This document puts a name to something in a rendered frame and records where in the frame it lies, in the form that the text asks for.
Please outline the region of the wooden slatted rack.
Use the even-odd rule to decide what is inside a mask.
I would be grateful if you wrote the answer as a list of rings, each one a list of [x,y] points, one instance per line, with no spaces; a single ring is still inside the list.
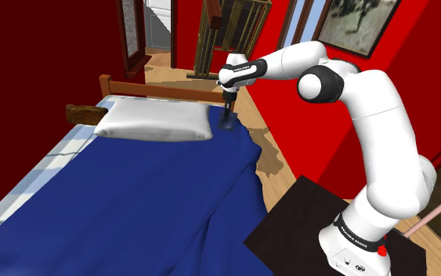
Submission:
[[[203,0],[193,73],[187,77],[217,78],[211,70],[215,51],[248,58],[271,6],[271,0]]]

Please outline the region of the white pillow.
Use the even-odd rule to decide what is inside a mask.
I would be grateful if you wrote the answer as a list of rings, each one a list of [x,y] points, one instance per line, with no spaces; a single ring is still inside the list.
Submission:
[[[210,140],[208,114],[204,103],[123,99],[104,115],[94,134],[156,142]]]

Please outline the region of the brown framed standing mirror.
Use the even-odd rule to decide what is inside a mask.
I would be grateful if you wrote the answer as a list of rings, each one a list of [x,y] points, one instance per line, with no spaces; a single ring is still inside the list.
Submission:
[[[143,0],[115,0],[115,5],[125,78],[144,84],[145,65],[151,56],[145,51]]]

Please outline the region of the wooden bed with blue blanket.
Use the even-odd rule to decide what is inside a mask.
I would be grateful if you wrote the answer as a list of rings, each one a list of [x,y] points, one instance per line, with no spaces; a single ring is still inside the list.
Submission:
[[[0,276],[273,276],[244,244],[261,153],[240,123],[181,143],[75,126],[0,201]]]

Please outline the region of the brown wooden nightstand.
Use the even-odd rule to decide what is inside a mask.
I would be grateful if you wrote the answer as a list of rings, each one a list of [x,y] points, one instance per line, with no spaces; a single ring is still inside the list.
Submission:
[[[108,109],[105,107],[68,104],[66,106],[66,119],[69,123],[75,125],[98,125],[107,112]]]

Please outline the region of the dark robot stand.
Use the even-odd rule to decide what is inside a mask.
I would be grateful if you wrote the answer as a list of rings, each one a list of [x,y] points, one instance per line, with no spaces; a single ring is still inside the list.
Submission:
[[[328,264],[318,234],[347,206],[300,176],[244,244],[273,276],[344,276]]]

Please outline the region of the pink rod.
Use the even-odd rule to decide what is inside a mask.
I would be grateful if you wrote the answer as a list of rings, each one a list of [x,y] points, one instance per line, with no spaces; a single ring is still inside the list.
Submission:
[[[441,204],[439,204],[435,209],[433,209],[428,215],[419,220],[415,225],[413,225],[408,231],[406,231],[403,236],[409,238],[412,234],[417,232],[420,228],[426,225],[428,222],[433,220],[436,216],[441,213]]]

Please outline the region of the window with brown frame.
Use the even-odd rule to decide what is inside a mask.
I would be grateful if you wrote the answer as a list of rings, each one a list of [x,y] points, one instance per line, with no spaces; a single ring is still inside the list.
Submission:
[[[300,1],[303,1],[303,6],[301,9],[300,16],[298,17],[297,20],[297,25],[295,28],[295,32],[293,34],[293,38],[291,40],[291,44],[294,45],[301,41],[302,34],[305,30],[307,20],[309,19],[309,14],[313,7],[314,0],[289,0],[287,11],[284,17],[284,22],[280,31],[280,37],[278,38],[277,41],[277,49],[282,49],[284,47],[284,43],[286,42],[287,39],[287,33],[294,18],[296,5]]]

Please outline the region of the dark framed wall picture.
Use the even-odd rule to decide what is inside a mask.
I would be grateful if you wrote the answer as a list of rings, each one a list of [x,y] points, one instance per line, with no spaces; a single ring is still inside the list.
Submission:
[[[401,0],[325,0],[313,40],[368,59]]]

